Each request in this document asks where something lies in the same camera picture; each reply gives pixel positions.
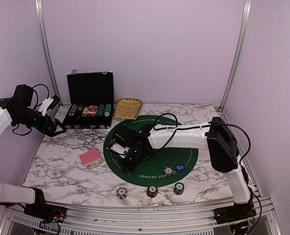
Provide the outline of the blue beige chip stack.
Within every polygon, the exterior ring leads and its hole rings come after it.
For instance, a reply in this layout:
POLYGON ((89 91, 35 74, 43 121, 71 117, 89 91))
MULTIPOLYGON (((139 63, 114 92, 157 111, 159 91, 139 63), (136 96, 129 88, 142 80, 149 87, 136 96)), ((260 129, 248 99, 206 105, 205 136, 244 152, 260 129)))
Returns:
POLYGON ((116 196, 121 200, 125 199, 127 197, 127 189, 124 187, 118 188, 116 191, 116 196))

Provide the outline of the blue small blind button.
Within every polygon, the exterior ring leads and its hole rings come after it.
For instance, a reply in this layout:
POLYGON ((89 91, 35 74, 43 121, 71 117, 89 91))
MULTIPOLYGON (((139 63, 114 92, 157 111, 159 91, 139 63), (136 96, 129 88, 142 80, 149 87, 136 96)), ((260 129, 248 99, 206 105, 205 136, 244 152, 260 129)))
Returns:
POLYGON ((184 164, 176 164, 175 171, 176 172, 184 172, 186 170, 186 166, 184 164))

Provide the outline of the red black chip stack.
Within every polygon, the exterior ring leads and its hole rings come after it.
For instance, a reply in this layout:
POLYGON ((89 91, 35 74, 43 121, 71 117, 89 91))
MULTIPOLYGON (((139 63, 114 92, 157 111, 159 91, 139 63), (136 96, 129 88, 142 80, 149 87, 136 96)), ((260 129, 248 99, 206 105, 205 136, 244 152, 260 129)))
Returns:
POLYGON ((158 193, 157 186, 155 186, 155 185, 148 186, 148 188, 147 188, 147 196, 148 197, 154 198, 154 197, 156 197, 157 193, 158 193))

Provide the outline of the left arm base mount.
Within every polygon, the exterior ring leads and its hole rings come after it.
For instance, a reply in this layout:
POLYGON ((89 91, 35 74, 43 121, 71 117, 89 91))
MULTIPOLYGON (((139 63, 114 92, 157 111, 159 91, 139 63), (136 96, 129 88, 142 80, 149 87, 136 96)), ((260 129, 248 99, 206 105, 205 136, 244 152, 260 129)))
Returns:
POLYGON ((61 222, 65 218, 66 208, 55 206, 55 205, 45 205, 45 207, 26 205, 24 213, 32 217, 42 219, 44 223, 49 222, 61 222))

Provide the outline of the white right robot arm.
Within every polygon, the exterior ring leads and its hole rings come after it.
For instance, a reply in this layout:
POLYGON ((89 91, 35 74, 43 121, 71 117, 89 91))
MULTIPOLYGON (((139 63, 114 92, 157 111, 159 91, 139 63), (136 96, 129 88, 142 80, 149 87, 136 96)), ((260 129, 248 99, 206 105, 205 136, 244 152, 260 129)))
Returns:
POLYGON ((132 173, 147 157, 165 148, 190 148, 208 151, 211 166, 224 175, 233 195, 231 216, 241 219, 249 212, 251 192, 236 137, 221 117, 194 125, 144 124, 138 131, 119 125, 109 145, 127 173, 132 173))

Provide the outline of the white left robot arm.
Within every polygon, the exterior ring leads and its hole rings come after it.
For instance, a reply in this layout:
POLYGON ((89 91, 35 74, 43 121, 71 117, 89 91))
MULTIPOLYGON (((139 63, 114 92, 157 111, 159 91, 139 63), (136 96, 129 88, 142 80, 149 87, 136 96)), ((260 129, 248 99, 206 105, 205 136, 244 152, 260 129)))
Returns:
POLYGON ((22 186, 42 134, 55 137, 65 126, 47 112, 60 98, 48 95, 39 101, 36 88, 17 85, 11 97, 0 98, 0 205, 25 204, 40 218, 50 214, 41 189, 22 186))

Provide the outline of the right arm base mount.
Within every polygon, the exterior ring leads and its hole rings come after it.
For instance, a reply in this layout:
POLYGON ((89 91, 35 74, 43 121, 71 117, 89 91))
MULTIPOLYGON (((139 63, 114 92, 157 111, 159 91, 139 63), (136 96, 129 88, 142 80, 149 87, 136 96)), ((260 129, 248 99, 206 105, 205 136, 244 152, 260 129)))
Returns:
POLYGON ((217 224, 235 222, 255 216, 256 210, 249 204, 234 204, 233 206, 213 210, 217 224))

